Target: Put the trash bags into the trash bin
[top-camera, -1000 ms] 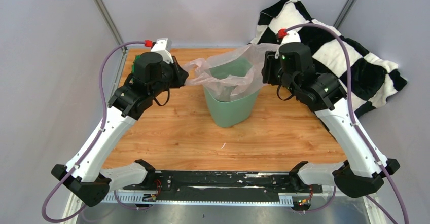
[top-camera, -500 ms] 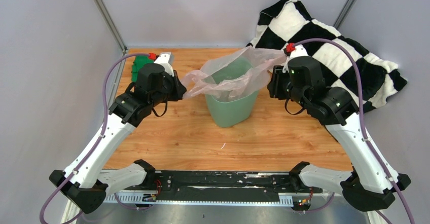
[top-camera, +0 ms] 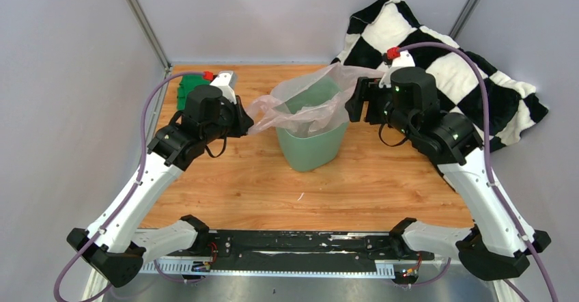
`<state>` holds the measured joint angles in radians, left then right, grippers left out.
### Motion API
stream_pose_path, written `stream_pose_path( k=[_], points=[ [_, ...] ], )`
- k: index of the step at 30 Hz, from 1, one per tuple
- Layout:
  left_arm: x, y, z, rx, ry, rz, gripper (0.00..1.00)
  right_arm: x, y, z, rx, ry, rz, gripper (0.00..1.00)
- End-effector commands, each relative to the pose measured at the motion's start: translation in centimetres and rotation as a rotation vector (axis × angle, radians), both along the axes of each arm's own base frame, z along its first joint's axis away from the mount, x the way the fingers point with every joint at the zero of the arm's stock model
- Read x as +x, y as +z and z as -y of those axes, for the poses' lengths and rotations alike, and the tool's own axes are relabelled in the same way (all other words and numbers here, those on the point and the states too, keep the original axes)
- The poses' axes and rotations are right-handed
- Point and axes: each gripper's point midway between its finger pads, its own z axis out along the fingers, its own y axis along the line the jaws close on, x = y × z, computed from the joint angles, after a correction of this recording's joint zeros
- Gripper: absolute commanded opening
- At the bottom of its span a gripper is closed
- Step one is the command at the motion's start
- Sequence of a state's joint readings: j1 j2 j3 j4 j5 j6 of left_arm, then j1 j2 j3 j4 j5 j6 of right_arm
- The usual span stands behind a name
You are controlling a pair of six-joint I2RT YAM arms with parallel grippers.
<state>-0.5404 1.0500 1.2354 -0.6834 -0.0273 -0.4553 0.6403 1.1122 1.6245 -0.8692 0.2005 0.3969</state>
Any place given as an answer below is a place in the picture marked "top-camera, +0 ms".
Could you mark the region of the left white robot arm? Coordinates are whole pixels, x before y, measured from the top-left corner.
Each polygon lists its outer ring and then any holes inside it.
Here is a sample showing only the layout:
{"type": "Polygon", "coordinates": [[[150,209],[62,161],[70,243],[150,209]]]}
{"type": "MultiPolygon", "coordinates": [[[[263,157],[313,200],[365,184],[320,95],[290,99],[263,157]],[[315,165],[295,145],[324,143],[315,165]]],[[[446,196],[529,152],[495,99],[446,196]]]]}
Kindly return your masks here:
{"type": "Polygon", "coordinates": [[[252,126],[240,97],[229,85],[197,86],[170,123],[146,149],[137,168],[103,215],[88,228],[74,228],[67,242],[113,287],[131,282],[142,266],[170,253],[187,250],[202,256],[210,249],[209,228],[192,215],[172,225],[137,233],[137,227],[166,188],[208,151],[216,139],[242,137],[252,126]]]}

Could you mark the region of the pink translucent trash bag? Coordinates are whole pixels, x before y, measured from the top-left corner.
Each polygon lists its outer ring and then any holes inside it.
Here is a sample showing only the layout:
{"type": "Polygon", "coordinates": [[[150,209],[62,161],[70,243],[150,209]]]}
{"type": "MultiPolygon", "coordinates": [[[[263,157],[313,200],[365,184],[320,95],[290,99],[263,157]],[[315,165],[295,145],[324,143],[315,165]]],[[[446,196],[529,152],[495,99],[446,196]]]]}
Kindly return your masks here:
{"type": "Polygon", "coordinates": [[[379,70],[336,63],[283,81],[246,108],[254,120],[249,134],[275,127],[295,137],[308,138],[347,124],[350,119],[345,104],[352,97],[358,78],[380,78],[383,74],[379,70]]]}

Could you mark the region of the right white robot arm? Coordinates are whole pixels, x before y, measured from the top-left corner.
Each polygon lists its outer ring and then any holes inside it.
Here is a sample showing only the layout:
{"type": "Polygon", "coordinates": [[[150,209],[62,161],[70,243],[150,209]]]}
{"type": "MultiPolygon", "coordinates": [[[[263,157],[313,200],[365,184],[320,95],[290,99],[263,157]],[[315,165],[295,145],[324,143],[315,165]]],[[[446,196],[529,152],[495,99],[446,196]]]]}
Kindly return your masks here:
{"type": "Polygon", "coordinates": [[[400,221],[387,246],[396,258],[433,253],[459,260],[475,277],[494,281],[521,276],[529,256],[550,244],[548,233],[525,222],[498,183],[488,180],[480,135],[465,115],[441,109],[431,74],[407,67],[383,79],[360,77],[345,107],[352,122],[399,131],[461,196],[473,218],[471,228],[400,221]]]}

